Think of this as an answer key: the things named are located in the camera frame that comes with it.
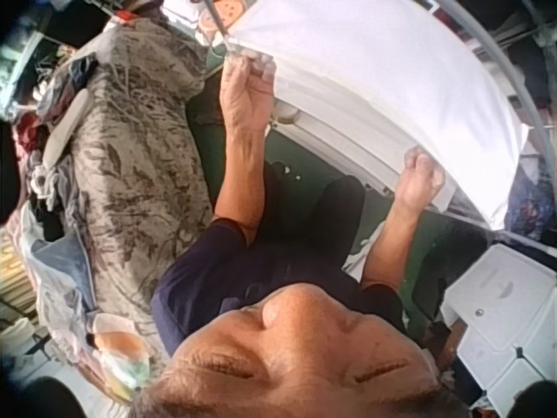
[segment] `clothing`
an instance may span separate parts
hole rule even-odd
[[[71,61],[52,79],[37,105],[37,116],[43,124],[56,125],[83,89],[98,66],[97,56],[91,53]]]
[[[67,359],[76,362],[86,349],[85,313],[96,308],[91,286],[91,268],[83,242],[76,231],[68,231],[55,242],[44,241],[44,229],[30,209],[21,212],[19,240],[25,264],[38,282],[37,311],[42,325]]]
[[[152,315],[170,355],[190,334],[233,309],[252,305],[295,283],[324,289],[348,308],[376,314],[404,332],[402,304],[385,286],[359,283],[303,243],[248,247],[238,225],[218,219],[164,274]]]

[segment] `fabric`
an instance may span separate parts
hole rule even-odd
[[[363,99],[367,119],[386,119],[396,125],[394,138],[403,131],[423,146],[487,224],[503,228],[526,130],[476,56],[421,6],[265,0],[230,33],[275,57],[278,73],[282,60]],[[350,98],[335,104],[338,112],[362,111]]]
[[[301,244],[247,248],[238,225],[216,220],[160,280],[151,302],[168,353],[211,320],[294,283],[311,283],[352,310],[376,314],[400,332],[402,304],[388,287],[362,291],[356,280]]]
[[[84,298],[84,294],[91,294],[91,273],[84,246],[75,232],[53,243],[44,242],[43,228],[27,202],[22,210],[20,248],[25,264],[37,278],[39,320],[49,328],[68,360],[76,362],[86,347],[85,308],[95,308],[94,300]]]
[[[64,236],[64,226],[60,220],[60,209],[49,211],[46,201],[39,199],[35,193],[29,196],[30,211],[33,213],[35,221],[43,228],[43,236],[46,242],[54,242]]]
[[[151,317],[158,280],[212,217],[185,104],[204,85],[206,50],[137,19],[93,39],[75,59],[99,62],[91,110],[70,142],[98,307],[133,320],[156,377],[168,360]]]
[[[73,98],[87,85],[97,68],[94,53],[62,67],[50,81],[49,87],[37,105],[37,116],[43,124],[56,124],[71,105]]]
[[[554,189],[545,162],[540,156],[523,157],[509,199],[506,229],[538,241],[554,216]]]

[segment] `nose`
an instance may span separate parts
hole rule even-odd
[[[262,307],[265,347],[283,370],[337,374],[347,358],[349,330],[360,316],[312,285],[294,285]]]

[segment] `white cloth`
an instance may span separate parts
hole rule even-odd
[[[387,118],[421,144],[490,227],[504,226],[526,130],[480,61],[419,5],[265,0],[231,34],[245,47],[363,98],[370,120]],[[350,100],[334,104],[345,113],[361,111]]]

